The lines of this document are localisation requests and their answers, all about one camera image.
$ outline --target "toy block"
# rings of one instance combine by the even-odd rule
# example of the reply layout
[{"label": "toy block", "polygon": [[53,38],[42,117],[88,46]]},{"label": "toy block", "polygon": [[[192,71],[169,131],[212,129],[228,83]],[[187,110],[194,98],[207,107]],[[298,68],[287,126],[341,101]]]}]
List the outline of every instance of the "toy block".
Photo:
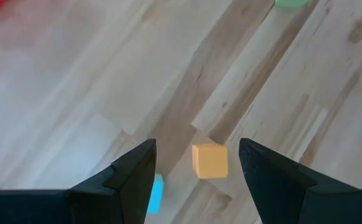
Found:
[{"label": "toy block", "polygon": [[219,144],[192,146],[192,169],[199,179],[226,178],[228,176],[228,153]]},{"label": "toy block", "polygon": [[290,8],[300,8],[306,5],[311,0],[275,0],[277,6],[290,7]]},{"label": "toy block", "polygon": [[157,214],[163,196],[164,182],[161,174],[155,174],[154,185],[149,199],[148,214]]}]

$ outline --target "orange cube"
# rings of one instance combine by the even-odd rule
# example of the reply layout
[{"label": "orange cube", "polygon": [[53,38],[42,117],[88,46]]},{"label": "orange cube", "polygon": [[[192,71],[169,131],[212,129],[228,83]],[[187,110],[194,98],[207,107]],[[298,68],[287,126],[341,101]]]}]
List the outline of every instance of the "orange cube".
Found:
[{"label": "orange cube", "polygon": [[226,178],[228,176],[228,153],[219,144],[192,146],[192,168],[199,179]]}]

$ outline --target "wood grain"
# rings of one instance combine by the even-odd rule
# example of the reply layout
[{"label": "wood grain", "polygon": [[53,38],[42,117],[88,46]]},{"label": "wood grain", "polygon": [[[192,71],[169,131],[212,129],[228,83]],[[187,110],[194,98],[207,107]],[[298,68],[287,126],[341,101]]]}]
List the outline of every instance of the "wood grain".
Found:
[{"label": "wood grain", "polygon": [[[251,138],[362,188],[362,0],[9,1],[0,10],[0,189],[66,188],[157,138],[146,223],[261,223]],[[199,180],[192,144],[228,148]]]}]

